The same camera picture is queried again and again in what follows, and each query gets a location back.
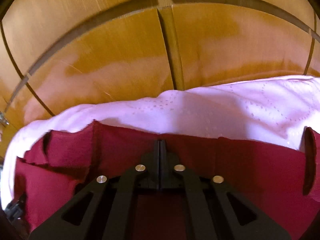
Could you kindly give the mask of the pink dotted bedspread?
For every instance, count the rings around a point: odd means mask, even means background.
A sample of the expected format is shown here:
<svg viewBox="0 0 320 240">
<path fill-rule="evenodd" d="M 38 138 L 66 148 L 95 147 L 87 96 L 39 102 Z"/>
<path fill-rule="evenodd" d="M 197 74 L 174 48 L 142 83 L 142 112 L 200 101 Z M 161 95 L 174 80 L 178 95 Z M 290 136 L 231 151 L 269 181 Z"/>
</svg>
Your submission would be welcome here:
<svg viewBox="0 0 320 240">
<path fill-rule="evenodd" d="M 247 139 L 302 150 L 304 129 L 319 130 L 319 78 L 291 75 L 169 90 L 156 98 L 78 105 L 50 119 L 33 121 L 13 137 L 7 149 L 1 205 L 13 199 L 18 157 L 51 130 L 75 133 L 94 120 L 158 134 Z"/>
</svg>

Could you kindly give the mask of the dark red small shirt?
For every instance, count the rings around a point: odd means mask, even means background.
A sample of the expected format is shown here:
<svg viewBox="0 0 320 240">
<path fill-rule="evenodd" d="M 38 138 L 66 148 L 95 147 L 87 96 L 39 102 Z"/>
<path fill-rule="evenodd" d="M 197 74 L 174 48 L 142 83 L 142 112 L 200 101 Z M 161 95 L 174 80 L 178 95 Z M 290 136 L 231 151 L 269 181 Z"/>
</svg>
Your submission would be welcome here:
<svg viewBox="0 0 320 240">
<path fill-rule="evenodd" d="M 137 165 L 162 139 L 182 164 L 206 178 L 222 176 L 293 239 L 319 239 L 319 134 L 304 132 L 305 150 L 250 140 L 152 134 L 92 122 L 80 132 L 51 131 L 17 159 L 14 197 L 26 196 L 24 219 L 36 229 L 79 184 L 113 178 Z"/>
</svg>

